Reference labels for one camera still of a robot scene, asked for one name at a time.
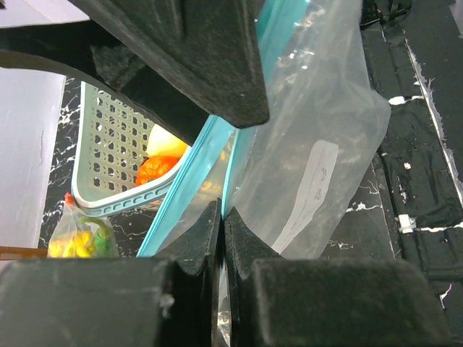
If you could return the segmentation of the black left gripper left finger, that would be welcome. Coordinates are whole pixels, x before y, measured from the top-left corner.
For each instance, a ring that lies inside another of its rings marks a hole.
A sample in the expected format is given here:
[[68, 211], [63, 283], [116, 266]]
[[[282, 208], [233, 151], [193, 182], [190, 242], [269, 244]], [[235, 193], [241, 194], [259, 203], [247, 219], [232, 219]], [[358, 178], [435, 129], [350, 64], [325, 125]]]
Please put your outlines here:
[[3, 346], [212, 346], [221, 203], [154, 257], [35, 259], [1, 272]]

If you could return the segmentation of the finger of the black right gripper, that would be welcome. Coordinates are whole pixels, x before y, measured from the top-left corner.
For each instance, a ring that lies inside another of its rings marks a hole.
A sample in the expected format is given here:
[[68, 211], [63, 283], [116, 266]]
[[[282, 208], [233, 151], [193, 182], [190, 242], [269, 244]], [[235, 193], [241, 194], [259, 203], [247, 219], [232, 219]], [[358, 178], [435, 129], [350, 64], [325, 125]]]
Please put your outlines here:
[[1, 29], [1, 66], [74, 77], [192, 144], [207, 118], [269, 120], [261, 1], [76, 1], [88, 19]]

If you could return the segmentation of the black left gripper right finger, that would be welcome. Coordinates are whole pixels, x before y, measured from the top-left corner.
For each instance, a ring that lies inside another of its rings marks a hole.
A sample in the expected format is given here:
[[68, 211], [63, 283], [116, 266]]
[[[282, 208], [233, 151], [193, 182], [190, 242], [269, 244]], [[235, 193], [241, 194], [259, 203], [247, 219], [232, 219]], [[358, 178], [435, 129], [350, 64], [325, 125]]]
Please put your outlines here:
[[236, 210], [224, 221], [233, 346], [450, 346], [422, 273], [402, 260], [288, 260]]

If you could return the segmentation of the yellow pear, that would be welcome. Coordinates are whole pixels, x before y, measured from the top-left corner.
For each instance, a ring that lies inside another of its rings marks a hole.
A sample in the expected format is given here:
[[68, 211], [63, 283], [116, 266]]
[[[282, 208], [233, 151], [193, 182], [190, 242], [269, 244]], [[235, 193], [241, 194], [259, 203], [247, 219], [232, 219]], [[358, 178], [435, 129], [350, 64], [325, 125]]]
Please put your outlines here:
[[168, 156], [180, 159], [188, 148], [189, 145], [156, 124], [148, 137], [146, 153], [149, 158]]

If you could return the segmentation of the yellow bananas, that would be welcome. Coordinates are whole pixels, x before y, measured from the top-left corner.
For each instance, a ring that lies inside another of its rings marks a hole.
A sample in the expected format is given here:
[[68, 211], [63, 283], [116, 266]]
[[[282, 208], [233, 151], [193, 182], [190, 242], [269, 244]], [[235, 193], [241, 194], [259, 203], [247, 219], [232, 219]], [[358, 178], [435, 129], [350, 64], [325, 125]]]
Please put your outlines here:
[[95, 257], [91, 231], [72, 231], [67, 234], [53, 236], [48, 244], [48, 257], [53, 258], [91, 258]]

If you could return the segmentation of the orange carrot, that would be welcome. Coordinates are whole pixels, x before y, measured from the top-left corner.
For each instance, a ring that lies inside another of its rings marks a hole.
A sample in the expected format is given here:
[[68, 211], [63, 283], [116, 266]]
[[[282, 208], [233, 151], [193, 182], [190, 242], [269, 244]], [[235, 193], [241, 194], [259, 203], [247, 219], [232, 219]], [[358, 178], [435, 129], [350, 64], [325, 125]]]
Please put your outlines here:
[[135, 185], [146, 184], [167, 174], [179, 162], [180, 157], [154, 155], [149, 157], [138, 169]]

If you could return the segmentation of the clear zip bag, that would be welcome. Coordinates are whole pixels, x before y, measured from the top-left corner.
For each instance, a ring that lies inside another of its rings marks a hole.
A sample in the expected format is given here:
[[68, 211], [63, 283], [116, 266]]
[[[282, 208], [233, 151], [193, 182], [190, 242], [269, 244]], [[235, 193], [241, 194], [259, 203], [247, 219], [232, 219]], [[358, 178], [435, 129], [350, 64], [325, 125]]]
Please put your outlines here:
[[70, 193], [64, 197], [60, 221], [48, 243], [51, 258], [118, 257], [113, 227], [108, 218], [87, 216], [79, 209]]
[[267, 1], [256, 21], [269, 120], [207, 120], [138, 252], [168, 257], [161, 346], [307, 346], [310, 268], [390, 117], [360, 32], [370, 1]]

